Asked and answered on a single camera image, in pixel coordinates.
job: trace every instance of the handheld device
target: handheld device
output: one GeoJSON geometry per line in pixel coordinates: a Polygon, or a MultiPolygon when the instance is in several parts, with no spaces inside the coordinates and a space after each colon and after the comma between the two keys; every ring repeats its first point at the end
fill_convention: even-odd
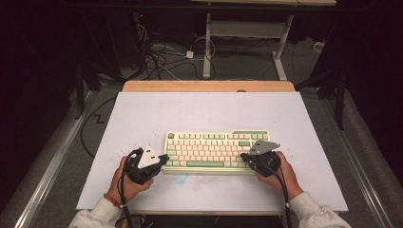
{"type": "Polygon", "coordinates": [[[273,151],[277,148],[279,148],[278,143],[259,140],[251,147],[249,153],[241,153],[240,157],[251,169],[267,178],[277,172],[281,166],[278,155],[273,151]]]}
{"type": "Polygon", "coordinates": [[[136,157],[129,158],[125,165],[125,173],[131,181],[141,185],[157,176],[161,167],[169,160],[166,154],[157,156],[150,145],[145,147],[145,151],[140,147],[133,152],[136,157]]]}

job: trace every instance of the mechanical keyboard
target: mechanical keyboard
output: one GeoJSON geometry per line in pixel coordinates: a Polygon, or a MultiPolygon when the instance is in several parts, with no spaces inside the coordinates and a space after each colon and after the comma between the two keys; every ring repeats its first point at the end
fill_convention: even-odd
{"type": "Polygon", "coordinates": [[[265,130],[233,132],[170,132],[165,136],[164,154],[169,161],[164,173],[252,174],[240,157],[257,141],[270,141],[265,130]]]}

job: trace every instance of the hand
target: hand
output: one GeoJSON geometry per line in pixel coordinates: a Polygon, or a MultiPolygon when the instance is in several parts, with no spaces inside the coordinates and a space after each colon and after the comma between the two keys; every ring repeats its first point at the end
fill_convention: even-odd
{"type": "MultiPolygon", "coordinates": [[[[281,169],[277,171],[278,175],[281,177],[284,176],[285,184],[287,185],[288,190],[288,199],[291,200],[292,198],[296,197],[297,195],[303,193],[303,190],[299,187],[297,182],[297,176],[294,172],[293,166],[285,159],[282,152],[276,152],[279,159],[281,160],[281,169]]],[[[256,172],[255,175],[258,177],[258,180],[263,183],[267,183],[272,186],[277,192],[283,194],[281,184],[279,183],[278,179],[271,175],[270,177],[263,177],[262,174],[256,172]]]]}
{"type": "MultiPolygon", "coordinates": [[[[124,168],[125,158],[126,157],[122,157],[121,164],[119,165],[119,168],[116,169],[115,174],[113,175],[112,183],[110,184],[109,190],[107,191],[107,194],[110,195],[112,198],[114,198],[119,204],[122,203],[121,203],[121,196],[119,195],[118,191],[118,183],[120,189],[121,188],[120,177],[122,176],[122,170],[124,168]]],[[[153,181],[154,180],[150,179],[144,185],[140,185],[138,183],[132,182],[130,178],[127,175],[125,175],[124,192],[126,201],[129,202],[133,200],[133,198],[137,194],[150,188],[153,181]]]]}

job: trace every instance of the gray carpet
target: gray carpet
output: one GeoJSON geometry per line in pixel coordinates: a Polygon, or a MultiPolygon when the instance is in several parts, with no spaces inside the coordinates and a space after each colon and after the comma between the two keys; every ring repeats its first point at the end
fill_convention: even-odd
{"type": "MultiPolygon", "coordinates": [[[[288,44],[284,50],[282,62],[288,79],[294,84],[302,82],[310,76],[318,57],[318,54],[311,50],[313,43],[313,41],[307,40],[298,43],[296,46],[288,44]]],[[[223,47],[216,53],[216,58],[213,59],[216,70],[215,80],[278,79],[269,55],[270,50],[275,49],[276,42],[269,41],[263,47],[240,49],[230,57],[222,56],[229,55],[233,50],[224,50],[224,44],[221,45],[223,47]]],[[[182,53],[186,51],[185,48],[174,44],[171,47],[182,53]]],[[[175,61],[180,57],[165,55],[165,58],[169,61],[175,61]]],[[[169,69],[170,73],[165,71],[160,75],[161,79],[196,80],[194,70],[196,68],[198,75],[201,76],[202,62],[193,61],[192,63],[195,66],[185,64],[169,69]]],[[[127,67],[125,71],[129,74],[132,70],[127,67]]],[[[146,77],[145,74],[142,74],[138,80],[146,77]]],[[[114,98],[122,88],[121,85],[111,82],[105,76],[101,76],[101,80],[103,87],[96,94],[95,103],[88,107],[91,111],[98,108],[105,101],[114,98]]],[[[397,227],[398,224],[403,222],[402,215],[399,214],[398,210],[399,206],[403,204],[401,185],[383,159],[367,125],[356,111],[354,100],[348,91],[346,92],[343,116],[344,131],[336,128],[333,118],[330,116],[334,101],[320,100],[316,95],[315,88],[303,89],[301,94],[350,209],[349,212],[340,216],[346,219],[353,227],[397,227]],[[381,215],[381,217],[388,218],[392,226],[390,224],[380,225],[379,218],[374,216],[377,212],[374,211],[373,207],[369,206],[368,197],[365,193],[365,187],[368,184],[363,184],[361,182],[361,173],[355,171],[355,164],[351,162],[351,152],[358,158],[359,163],[362,165],[363,173],[374,188],[382,209],[387,213],[386,215],[381,215]]],[[[93,155],[96,154],[112,108],[113,101],[103,105],[94,113],[97,115],[90,116],[83,128],[85,145],[89,153],[93,155]]],[[[26,178],[11,199],[10,204],[2,213],[0,227],[15,226],[35,187],[45,173],[55,150],[66,138],[68,129],[74,122],[72,117],[75,111],[75,107],[71,108],[65,121],[61,123],[47,147],[38,157],[37,162],[32,165],[26,178]]],[[[67,157],[61,166],[57,179],[46,196],[46,200],[39,207],[40,210],[31,227],[67,227],[77,213],[75,207],[93,161],[85,151],[80,137],[79,132],[68,149],[67,157]]],[[[297,227],[295,217],[293,217],[293,221],[295,227],[297,227]]]]}

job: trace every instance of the white table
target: white table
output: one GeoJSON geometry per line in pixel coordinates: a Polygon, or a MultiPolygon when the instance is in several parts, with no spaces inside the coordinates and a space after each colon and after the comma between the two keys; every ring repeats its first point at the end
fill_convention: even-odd
{"type": "MultiPolygon", "coordinates": [[[[215,3],[232,4],[261,4],[261,5],[291,5],[302,6],[334,6],[336,0],[192,0],[205,2],[209,5],[215,3]]],[[[205,32],[205,54],[203,63],[203,75],[205,79],[210,78],[211,64],[211,36],[235,36],[235,37],[256,37],[256,38],[279,38],[278,49],[272,52],[273,63],[275,64],[278,78],[287,80],[284,67],[281,62],[281,54],[287,41],[294,15],[288,15],[283,23],[263,22],[242,22],[242,21],[217,21],[211,19],[211,13],[207,13],[205,32]]]]}
{"type": "MultiPolygon", "coordinates": [[[[347,211],[335,175],[298,92],[121,92],[77,209],[107,191],[123,155],[150,144],[163,152],[171,131],[265,129],[280,143],[301,187],[319,204],[347,211]]],[[[168,175],[129,203],[140,214],[281,215],[283,198],[250,176],[168,175]]]]}

